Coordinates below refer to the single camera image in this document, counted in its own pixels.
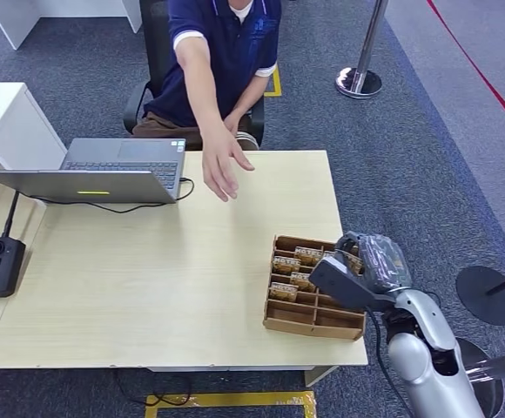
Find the hand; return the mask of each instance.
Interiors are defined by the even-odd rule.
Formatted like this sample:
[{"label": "hand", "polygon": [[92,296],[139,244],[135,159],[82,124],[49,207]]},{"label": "hand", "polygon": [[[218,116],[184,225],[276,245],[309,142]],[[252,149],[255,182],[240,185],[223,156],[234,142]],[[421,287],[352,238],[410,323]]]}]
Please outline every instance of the hand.
[{"label": "hand", "polygon": [[251,165],[241,146],[224,124],[208,127],[201,132],[203,143],[202,169],[204,182],[218,198],[227,202],[227,196],[237,197],[239,184],[229,158],[234,158],[242,168],[251,172]]},{"label": "hand", "polygon": [[237,136],[237,129],[239,128],[239,123],[241,121],[241,118],[242,118],[242,115],[239,115],[233,111],[223,121],[223,124],[235,138]]}]

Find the brown compartment box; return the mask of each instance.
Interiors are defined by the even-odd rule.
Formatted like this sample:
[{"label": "brown compartment box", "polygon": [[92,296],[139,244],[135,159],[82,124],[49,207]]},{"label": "brown compartment box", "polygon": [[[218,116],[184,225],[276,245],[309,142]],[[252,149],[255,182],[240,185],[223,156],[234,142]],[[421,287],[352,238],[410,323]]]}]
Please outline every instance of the brown compartment box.
[{"label": "brown compartment box", "polygon": [[[297,246],[323,251],[334,250],[334,244],[330,242],[276,237],[274,239],[270,259],[271,273],[268,288],[272,282],[289,283],[289,275],[273,271],[272,260],[276,256],[294,257]],[[311,273],[312,270],[311,266],[302,265],[300,272]],[[263,324],[267,329],[285,333],[358,340],[365,333],[365,319],[365,313],[343,309],[336,300],[323,294],[316,287],[313,292],[297,292],[297,298],[294,302],[269,299],[269,292],[267,290]]]}]

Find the yellow floor tape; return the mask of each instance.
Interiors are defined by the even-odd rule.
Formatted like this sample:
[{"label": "yellow floor tape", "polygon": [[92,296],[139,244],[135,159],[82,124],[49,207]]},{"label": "yellow floor tape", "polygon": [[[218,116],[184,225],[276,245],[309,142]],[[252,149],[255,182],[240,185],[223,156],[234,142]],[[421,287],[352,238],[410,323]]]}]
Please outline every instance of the yellow floor tape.
[{"label": "yellow floor tape", "polygon": [[282,97],[282,82],[279,80],[279,67],[276,66],[276,71],[272,74],[273,91],[266,91],[264,93],[265,98],[281,98]]},{"label": "yellow floor tape", "polygon": [[[170,395],[168,400],[174,403],[186,398],[183,394]],[[154,395],[148,396],[147,402],[156,401]],[[211,408],[211,407],[269,407],[277,405],[303,406],[305,418],[316,418],[316,407],[312,391],[304,392],[259,392],[245,394],[194,394],[183,406],[173,406],[161,402],[155,407],[146,407],[144,418],[158,417],[158,409],[168,408]]]}]

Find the man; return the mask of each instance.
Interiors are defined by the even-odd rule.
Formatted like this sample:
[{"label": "man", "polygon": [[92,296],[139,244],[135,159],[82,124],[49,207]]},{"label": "man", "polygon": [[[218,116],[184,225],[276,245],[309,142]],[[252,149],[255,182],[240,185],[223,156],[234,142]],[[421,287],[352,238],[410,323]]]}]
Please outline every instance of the man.
[{"label": "man", "polygon": [[204,181],[237,197],[229,158],[254,167],[236,139],[276,69],[280,0],[168,0],[174,62],[162,94],[144,106],[135,137],[186,138],[202,149]]}]

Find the silver laptop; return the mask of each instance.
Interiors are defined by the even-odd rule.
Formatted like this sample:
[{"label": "silver laptop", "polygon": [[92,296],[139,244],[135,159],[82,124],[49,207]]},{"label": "silver laptop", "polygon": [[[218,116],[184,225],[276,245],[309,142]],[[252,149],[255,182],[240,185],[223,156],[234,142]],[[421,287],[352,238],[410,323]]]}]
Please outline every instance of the silver laptop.
[{"label": "silver laptop", "polygon": [[60,203],[175,203],[184,154],[184,139],[76,138],[60,170],[0,170],[0,183]]}]

